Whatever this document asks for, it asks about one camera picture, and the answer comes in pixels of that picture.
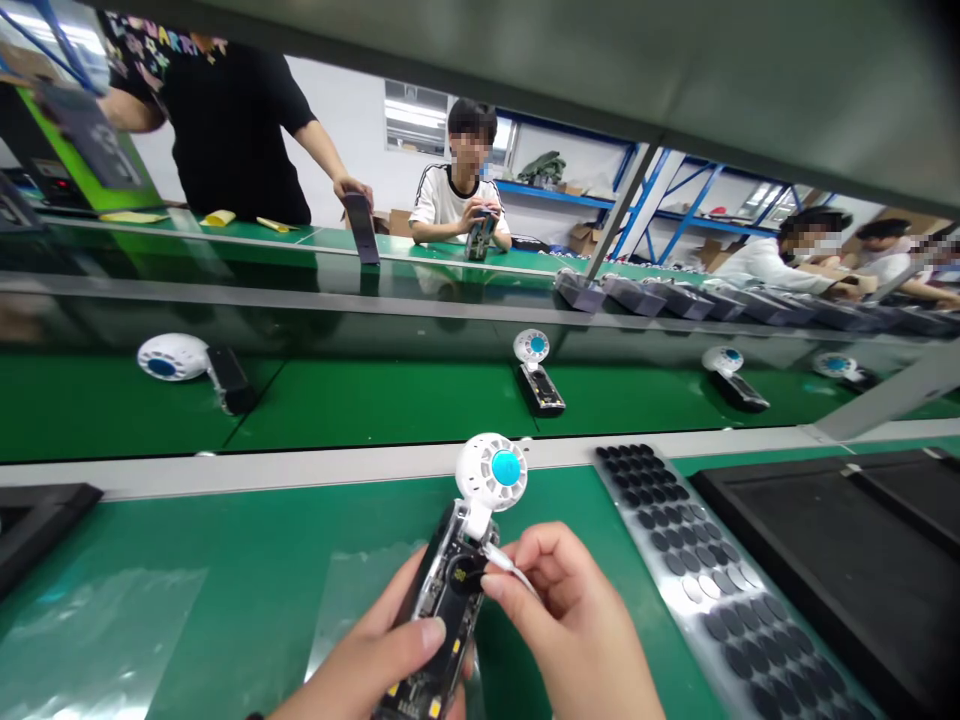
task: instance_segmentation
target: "person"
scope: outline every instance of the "person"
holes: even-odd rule
[[[856,233],[860,251],[847,255],[843,265],[860,275],[873,275],[879,285],[885,285],[913,264],[915,257],[910,255],[913,240],[907,237],[909,231],[910,221],[902,218],[884,218],[867,223]],[[927,285],[929,278],[929,272],[920,272],[904,282],[897,292],[936,302],[941,309],[960,310],[960,296]]]
[[[794,292],[859,300],[861,293],[855,285],[787,265],[795,252],[815,249],[827,237],[849,227],[851,222],[850,215],[836,208],[826,205],[807,208],[784,220],[776,238],[756,238],[748,242],[714,275],[741,284],[756,278],[767,285]]]
[[[647,660],[626,605],[589,550],[563,523],[535,525],[504,552],[542,598],[488,565],[486,595],[524,639],[557,720],[663,718]],[[316,673],[270,720],[367,720],[387,688],[423,667],[443,644],[436,618],[391,629],[423,558],[421,549]],[[462,687],[448,720],[464,720]]]
[[[310,224],[281,126],[330,177],[338,198],[361,192],[373,207],[372,191],[347,172],[283,55],[128,15],[97,15],[110,65],[100,108],[131,133],[170,121],[173,159],[194,212]]]
[[[415,243],[453,242],[463,245],[470,228],[483,222],[486,208],[497,216],[493,242],[503,252],[513,246],[503,216],[500,191],[480,179],[497,136],[497,112],[490,105],[460,98],[450,109],[447,134],[452,165],[430,165],[420,177],[410,228]]]

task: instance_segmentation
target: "purple phone case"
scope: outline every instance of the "purple phone case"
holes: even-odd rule
[[[370,214],[370,203],[362,193],[346,193],[343,196],[343,206],[350,218],[350,228],[353,230],[353,241],[357,244],[357,254],[363,265],[379,265],[380,251],[377,249],[377,238],[373,230],[373,215]]]

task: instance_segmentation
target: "fluorescent light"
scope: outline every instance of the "fluorescent light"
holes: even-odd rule
[[[396,110],[391,107],[386,109],[386,115],[390,120],[399,120],[400,122],[407,122],[412,125],[420,125],[421,127],[428,127],[433,130],[439,130],[443,127],[443,120],[424,117],[423,115],[417,115],[404,110]]]
[[[51,43],[57,42],[56,37],[54,37],[50,26],[47,25],[45,20],[33,18],[29,15],[21,15],[19,13],[10,13],[10,18],[28,30],[31,30],[39,40]],[[82,45],[95,55],[106,57],[107,53],[104,51],[103,45],[100,44],[100,38],[93,30],[78,27],[77,25],[61,25],[60,30],[62,30],[63,34],[67,36],[67,39],[75,45]]]
[[[445,121],[447,119],[446,113],[439,110],[434,110],[432,108],[423,107],[422,105],[410,105],[409,103],[402,103],[398,102],[397,100],[390,100],[389,98],[386,100],[385,104],[388,108],[411,113],[413,115],[422,115],[425,118],[433,118],[440,121]]]

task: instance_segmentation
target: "hand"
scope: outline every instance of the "hand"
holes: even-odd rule
[[[944,298],[937,303],[937,310],[948,310],[956,312],[960,310],[960,295],[954,295],[951,298]]]
[[[556,719],[662,718],[630,614],[570,528],[536,525],[503,550],[544,604],[492,565],[481,583],[529,645]]]
[[[860,302],[863,296],[860,288],[847,283],[834,283],[824,294],[837,300],[850,300],[851,302]]]
[[[458,235],[464,235],[470,232],[470,229],[477,223],[483,222],[483,218],[480,216],[480,211],[485,209],[486,205],[483,200],[478,197],[472,197],[467,201],[467,204],[463,208],[463,215],[460,217],[460,224],[457,228]]]
[[[388,688],[436,655],[446,636],[442,620],[417,620],[391,629],[425,552],[421,548],[404,563],[380,599],[270,720],[369,720]],[[464,672],[472,668],[471,653],[464,658]],[[462,685],[447,717],[466,718]]]
[[[364,185],[349,175],[335,177],[333,179],[333,193],[340,199],[340,202],[343,202],[343,196],[348,192],[358,192],[365,195],[367,202],[370,203],[370,212],[373,212],[373,188],[369,185]]]

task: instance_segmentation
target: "window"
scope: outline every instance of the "window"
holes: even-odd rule
[[[753,191],[753,194],[751,194],[750,197],[747,198],[747,201],[737,210],[737,217],[756,220],[763,214],[763,211],[767,209],[767,206],[777,199],[777,196],[780,195],[784,187],[785,185],[780,183],[760,183],[757,185],[756,190]],[[794,190],[796,190],[796,194],[801,200],[813,192],[813,188],[808,185],[794,185]],[[797,202],[794,194],[787,190],[773,209],[767,213],[767,217],[764,218],[763,222],[764,224],[779,225],[796,211]]]
[[[387,147],[438,155],[447,149],[446,93],[384,80]]]

